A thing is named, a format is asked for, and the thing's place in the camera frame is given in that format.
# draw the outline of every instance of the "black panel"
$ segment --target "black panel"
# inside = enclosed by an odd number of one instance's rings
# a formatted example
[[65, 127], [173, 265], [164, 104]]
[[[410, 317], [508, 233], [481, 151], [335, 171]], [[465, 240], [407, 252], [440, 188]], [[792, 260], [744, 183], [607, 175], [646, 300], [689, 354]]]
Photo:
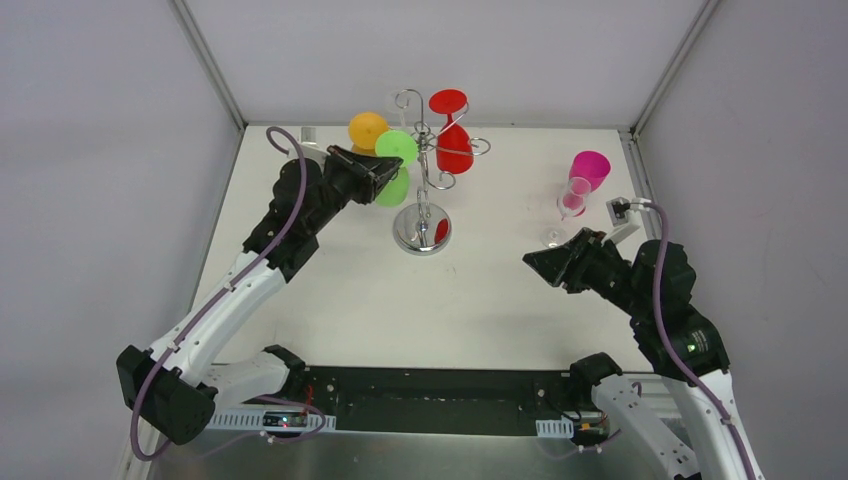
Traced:
[[575, 403], [578, 392], [561, 371], [310, 367], [305, 374], [304, 392], [312, 387], [313, 404], [336, 416], [338, 430], [535, 436], [536, 420], [596, 411]]

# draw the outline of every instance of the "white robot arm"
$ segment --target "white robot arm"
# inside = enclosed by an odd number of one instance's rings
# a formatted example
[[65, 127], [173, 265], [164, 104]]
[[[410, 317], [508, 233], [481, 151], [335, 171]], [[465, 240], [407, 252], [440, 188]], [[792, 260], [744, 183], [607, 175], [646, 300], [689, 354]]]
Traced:
[[[694, 452], [645, 407], [608, 355], [571, 366], [582, 385], [578, 391], [619, 425], [660, 478], [763, 480], [736, 409], [721, 336], [689, 303], [695, 272], [683, 247], [668, 243], [664, 212], [645, 199], [616, 199], [609, 207], [610, 234], [584, 228], [563, 246], [525, 255], [524, 262], [551, 286], [568, 293], [594, 290], [631, 315], [639, 350], [663, 377]], [[642, 244], [631, 264], [616, 244], [638, 229], [637, 210], [646, 208], [661, 212], [663, 240]]]
[[[272, 145], [287, 153], [271, 138]], [[296, 149], [300, 156], [303, 150]], [[305, 364], [272, 345], [250, 360], [213, 367], [225, 343], [271, 295], [290, 282], [318, 249], [317, 233], [351, 200], [374, 201], [403, 162], [357, 155], [336, 146], [283, 166], [268, 213], [244, 242], [244, 251], [199, 306], [150, 348], [127, 347], [118, 357], [124, 401], [182, 445], [196, 437], [216, 410], [259, 395], [287, 393]], [[140, 458], [152, 456], [140, 454]]]

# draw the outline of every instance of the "wire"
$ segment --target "wire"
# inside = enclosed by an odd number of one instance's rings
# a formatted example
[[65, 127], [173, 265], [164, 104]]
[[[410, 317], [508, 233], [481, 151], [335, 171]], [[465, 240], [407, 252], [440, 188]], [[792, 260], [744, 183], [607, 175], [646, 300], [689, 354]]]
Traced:
[[[268, 256], [271, 251], [276, 248], [286, 234], [291, 229], [294, 221], [297, 219], [298, 213], [300, 213], [300, 208], [303, 206], [303, 199], [306, 196], [306, 157], [303, 154], [303, 149], [300, 148], [300, 144], [297, 143], [297, 139], [295, 139], [292, 134], [283, 130], [280, 127], [268, 127], [265, 130], [265, 138], [268, 139], [268, 142], [278, 151], [282, 152], [284, 155], [288, 155], [289, 151], [286, 148], [283, 148], [280, 144], [278, 144], [274, 138], [271, 136], [272, 133], [277, 132], [283, 134], [286, 139], [292, 144], [295, 151], [297, 151], [297, 159], [300, 164], [300, 189], [297, 192], [297, 199], [294, 202], [294, 208], [292, 209], [291, 215], [289, 215], [288, 220], [283, 225], [283, 228], [280, 229], [280, 232], [274, 237], [267, 247], [253, 259], [252, 262], [248, 266], [246, 266], [242, 271], [236, 274], [232, 280], [230, 280], [230, 285], [235, 287], [238, 282], [240, 282], [247, 274], [253, 270], [259, 263]], [[174, 345], [179, 347], [179, 345], [185, 340], [186, 336], [188, 336], [189, 332], [200, 323], [200, 320], [212, 310], [214, 307], [224, 296], [229, 293], [230, 290], [227, 288], [222, 288], [218, 291], [208, 302], [198, 310], [197, 314], [186, 324], [185, 328], [174, 338]], [[153, 379], [156, 377], [156, 374], [159, 373], [159, 370], [162, 369], [162, 366], [165, 365], [165, 362], [174, 353], [174, 350], [171, 348], [166, 348], [164, 352], [162, 352], [162, 356], [159, 357], [159, 360], [153, 365], [153, 368], [148, 372], [147, 377], [145, 377], [144, 381], [141, 383], [141, 388], [138, 390], [138, 396], [136, 396], [135, 403], [133, 404], [133, 414], [132, 414], [132, 423], [130, 423], [130, 446], [132, 447], [133, 454], [139, 460], [150, 461], [155, 459], [156, 457], [162, 455], [165, 450], [171, 445], [170, 440], [165, 440], [158, 450], [154, 451], [151, 454], [146, 454], [141, 450], [141, 445], [138, 442], [138, 421], [141, 417], [141, 406], [144, 404], [144, 399], [147, 396], [147, 391], [150, 389], [150, 385], [153, 383]]]
[[539, 442], [536, 442], [536, 446], [538, 446], [538, 447], [539, 447], [539, 450], [540, 450], [540, 451], [541, 451], [541, 452], [542, 452], [542, 453], [543, 453], [546, 457], [548, 457], [549, 459], [551, 459], [551, 460], [561, 461], [561, 460], [565, 460], [566, 458], [570, 458], [570, 457], [572, 457], [572, 456], [573, 456], [573, 455], [575, 455], [575, 454], [578, 454], [578, 453], [586, 453], [587, 451], [589, 451], [589, 452], [598, 452], [598, 453], [601, 453], [601, 451], [603, 451], [603, 448], [604, 448], [604, 447], [606, 447], [607, 445], [609, 445], [609, 444], [610, 444], [610, 442], [614, 441], [614, 440], [615, 440], [616, 438], [618, 438], [619, 436], [621, 436], [621, 430], [616, 430], [616, 431], [615, 431], [615, 433], [613, 433], [612, 435], [610, 435], [609, 437], [607, 437], [607, 439], [606, 439], [606, 440], [604, 440], [603, 442], [601, 442], [601, 443], [599, 443], [599, 444], [597, 444], [597, 445], [593, 445], [593, 446], [590, 446], [590, 447], [582, 447], [582, 448], [581, 448], [581, 447], [577, 447], [577, 448], [575, 448], [574, 450], [572, 450], [572, 451], [570, 451], [570, 452], [568, 452], [568, 453], [566, 453], [566, 454], [563, 454], [563, 455], [554, 455], [554, 454], [552, 454], [552, 453], [549, 453], [547, 450], [545, 450], [545, 448], [544, 448], [544, 447], [542, 447], [542, 445], [541, 445]]
[[300, 434], [297, 437], [291, 437], [291, 438], [276, 438], [276, 437], [270, 436], [268, 434], [268, 432], [266, 432], [265, 430], [257, 430], [257, 431], [251, 431], [251, 432], [243, 433], [243, 434], [238, 435], [234, 438], [231, 438], [226, 443], [224, 443], [222, 445], [218, 445], [217, 447], [215, 447], [215, 448], [213, 448], [213, 449], [211, 449], [207, 452], [204, 452], [200, 455], [193, 456], [191, 458], [187, 458], [185, 460], [179, 460], [179, 462], [184, 463], [184, 462], [189, 462], [189, 461], [202, 460], [204, 458], [215, 455], [216, 453], [221, 452], [221, 451], [235, 445], [236, 443], [241, 442], [245, 438], [256, 437], [256, 436], [261, 436], [261, 437], [267, 436], [271, 443], [278, 443], [278, 444], [302, 442], [304, 440], [309, 440], [310, 438], [317, 435], [327, 425], [327, 417], [324, 415], [324, 412], [322, 412], [321, 410], [318, 410], [317, 408], [313, 407], [312, 405], [306, 405], [304, 403], [299, 403], [299, 402], [292, 402], [290, 400], [283, 400], [283, 399], [280, 399], [280, 398], [271, 397], [271, 396], [267, 396], [267, 395], [256, 397], [254, 400], [261, 400], [261, 401], [264, 401], [264, 402], [267, 402], [267, 403], [275, 403], [277, 405], [284, 405], [284, 406], [302, 408], [303, 411], [309, 411], [309, 412], [312, 412], [315, 415], [318, 415], [319, 417], [321, 417], [321, 424], [318, 425], [318, 427], [315, 430], [310, 430], [308, 432], [304, 432], [304, 433]]
[[574, 409], [574, 413], [576, 413], [576, 414], [577, 414], [577, 418], [574, 418], [574, 417], [572, 417], [571, 415], [569, 415], [569, 414], [565, 413], [565, 410], [563, 410], [562, 408], [557, 407], [556, 405], [554, 405], [554, 402], [553, 402], [553, 400], [551, 400], [551, 397], [550, 397], [549, 395], [545, 396], [545, 398], [548, 400], [548, 405], [550, 405], [550, 406], [551, 406], [551, 408], [553, 408], [554, 410], [556, 410], [557, 412], [559, 412], [559, 414], [560, 414], [560, 415], [562, 415], [563, 417], [565, 417], [565, 418], [567, 418], [567, 419], [571, 420], [571, 421], [572, 421], [572, 422], [574, 422], [574, 423], [579, 423], [579, 422], [581, 422], [581, 421], [583, 420], [583, 414], [581, 414], [581, 413], [580, 413], [580, 410], [578, 410], [578, 409], [576, 409], [576, 408]]
[[730, 430], [730, 436], [733, 437], [733, 443], [736, 444], [736, 449], [739, 450], [739, 457], [742, 460], [742, 465], [745, 468], [745, 474], [747, 475], [749, 480], [756, 479], [756, 473], [754, 473], [754, 465], [751, 462], [751, 457], [748, 455], [748, 449], [745, 448], [745, 442], [742, 441], [742, 435], [739, 433], [739, 429], [736, 428], [736, 425], [732, 423], [732, 417], [730, 412], [724, 408], [721, 400], [715, 395], [715, 393], [710, 390], [707, 385], [695, 375], [683, 360], [677, 355], [677, 352], [674, 351], [674, 347], [671, 345], [671, 340], [668, 338], [668, 333], [665, 331], [665, 323], [662, 318], [662, 298], [660, 286], [662, 285], [662, 270], [665, 265], [665, 254], [668, 251], [668, 242], [669, 242], [669, 225], [668, 225], [668, 216], [663, 210], [662, 207], [657, 205], [656, 203], [644, 203], [642, 204], [647, 208], [650, 208], [656, 211], [662, 222], [662, 235], [660, 237], [660, 249], [657, 254], [657, 265], [654, 271], [654, 283], [653, 283], [653, 303], [654, 303], [654, 319], [657, 322], [657, 331], [660, 335], [660, 340], [663, 343], [663, 347], [668, 352], [668, 356], [671, 358], [671, 361], [683, 372], [683, 375], [689, 379], [695, 386], [701, 389], [704, 392], [704, 395], [710, 399], [710, 402], [715, 406], [716, 410], [718, 410], [719, 415], [721, 416], [725, 426], [727, 426], [728, 430]]

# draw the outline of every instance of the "metal hook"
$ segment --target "metal hook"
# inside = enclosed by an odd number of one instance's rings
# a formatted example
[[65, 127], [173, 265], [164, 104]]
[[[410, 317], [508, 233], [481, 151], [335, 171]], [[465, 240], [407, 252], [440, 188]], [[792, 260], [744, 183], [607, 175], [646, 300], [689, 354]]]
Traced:
[[449, 129], [450, 127], [452, 127], [452, 126], [456, 125], [457, 123], [459, 123], [459, 121], [460, 121], [460, 120], [462, 120], [462, 117], [464, 117], [465, 115], [467, 115], [467, 114], [468, 114], [468, 110], [469, 110], [470, 108], [471, 108], [471, 107], [468, 105], [468, 100], [466, 100], [466, 101], [465, 101], [465, 111], [464, 111], [464, 112], [462, 112], [462, 113], [460, 113], [458, 117], [454, 118], [454, 119], [453, 119], [453, 121], [452, 121], [451, 123], [449, 123], [449, 124], [445, 125], [444, 127], [442, 127], [442, 130], [441, 130], [439, 133], [437, 133], [437, 134], [436, 134], [436, 138], [438, 138], [441, 134], [443, 134], [443, 133], [447, 132], [447, 131], [448, 131], [448, 129]]
[[456, 185], [456, 177], [454, 176], [454, 174], [441, 170], [439, 171], [439, 181], [443, 182], [445, 180], [445, 175], [447, 175], [448, 177], [450, 177], [451, 180], [449, 185], [436, 185], [435, 183], [433, 183], [432, 180], [430, 180], [430, 163], [427, 161], [426, 152], [420, 152], [418, 162], [421, 163], [421, 176], [424, 177], [424, 181], [427, 183], [427, 185], [430, 185], [436, 190], [449, 190], [453, 188], [454, 185]]
[[395, 95], [395, 106], [397, 106], [401, 110], [405, 110], [407, 107], [409, 107], [409, 98], [406, 99], [406, 103], [404, 103], [403, 105], [400, 104], [400, 97], [404, 94], [407, 94], [407, 93], [414, 93], [415, 95], [418, 96], [418, 105], [419, 105], [419, 108], [420, 108], [420, 111], [421, 111], [419, 121], [422, 124], [424, 124], [424, 95], [421, 95], [421, 92], [419, 92], [418, 90], [415, 90], [414, 88], [405, 88], [405, 89], [401, 90], [400, 92], [398, 92], [398, 94]]
[[481, 137], [472, 137], [471, 139], [468, 140], [468, 145], [470, 145], [472, 149], [477, 148], [477, 145], [474, 144], [475, 141], [485, 143], [486, 144], [485, 150], [482, 150], [482, 151], [479, 151], [479, 152], [475, 152], [473, 150], [470, 151], [470, 152], [463, 152], [463, 151], [460, 151], [460, 150], [452, 150], [450, 148], [444, 148], [444, 147], [436, 147], [436, 150], [438, 150], [440, 152], [454, 153], [454, 154], [457, 154], [457, 155], [466, 155], [466, 156], [469, 156], [469, 157], [479, 157], [480, 155], [485, 155], [485, 154], [489, 153], [489, 150], [492, 149], [492, 144], [488, 140], [486, 140], [485, 138], [481, 138]]

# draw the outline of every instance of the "metal frame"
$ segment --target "metal frame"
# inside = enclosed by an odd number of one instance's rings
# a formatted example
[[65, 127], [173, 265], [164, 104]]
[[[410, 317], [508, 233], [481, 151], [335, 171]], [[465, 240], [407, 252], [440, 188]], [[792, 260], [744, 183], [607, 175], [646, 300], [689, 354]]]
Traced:
[[677, 77], [680, 67], [684, 62], [686, 62], [686, 59], [689, 58], [692, 48], [695, 46], [695, 43], [698, 41], [698, 38], [700, 38], [701, 33], [704, 31], [704, 28], [706, 28], [707, 23], [709, 23], [722, 1], [723, 0], [704, 0], [704, 3], [701, 5], [701, 9], [698, 10], [698, 13], [695, 15], [692, 23], [689, 25], [689, 29], [683, 36], [683, 40], [681, 40], [680, 45], [677, 46], [677, 50], [675, 50], [674, 54], [671, 56], [671, 61], [668, 63], [668, 66], [666, 66], [665, 71], [660, 77], [660, 81], [657, 83], [657, 86], [654, 88], [651, 96], [648, 97], [648, 102], [642, 108], [642, 112], [639, 114], [636, 124], [633, 125], [633, 128], [631, 129], [631, 133], [633, 134], [635, 141], [639, 141], [639, 137], [645, 129], [645, 125], [648, 124], [648, 121], [657, 109], [657, 105], [659, 105], [660, 101], [665, 97], [669, 87], [675, 77]]
[[247, 127], [247, 121], [244, 115], [242, 115], [235, 97], [233, 97], [233, 92], [227, 86], [224, 75], [221, 73], [221, 69], [218, 68], [218, 63], [215, 61], [215, 57], [212, 56], [212, 51], [209, 49], [206, 39], [203, 38], [203, 33], [200, 31], [200, 27], [197, 26], [197, 21], [194, 19], [194, 14], [191, 13], [186, 0], [170, 0], [169, 3], [171, 4], [171, 9], [174, 11], [174, 16], [183, 29], [183, 33], [185, 33], [188, 43], [191, 45], [192, 50], [194, 50], [195, 55], [197, 55], [197, 61], [200, 62], [203, 71], [206, 72], [209, 83], [227, 110], [230, 120], [232, 120], [239, 132], [244, 132], [245, 127]]
[[[627, 169], [630, 171], [636, 196], [656, 200], [648, 170], [642, 161], [638, 142], [633, 139], [633, 135], [628, 131], [619, 130], [618, 136], [621, 139], [621, 148], [624, 150], [624, 159], [627, 162]], [[648, 238], [660, 238], [660, 219], [656, 212], [643, 211], [642, 224], [645, 226], [645, 233], [647, 233]]]

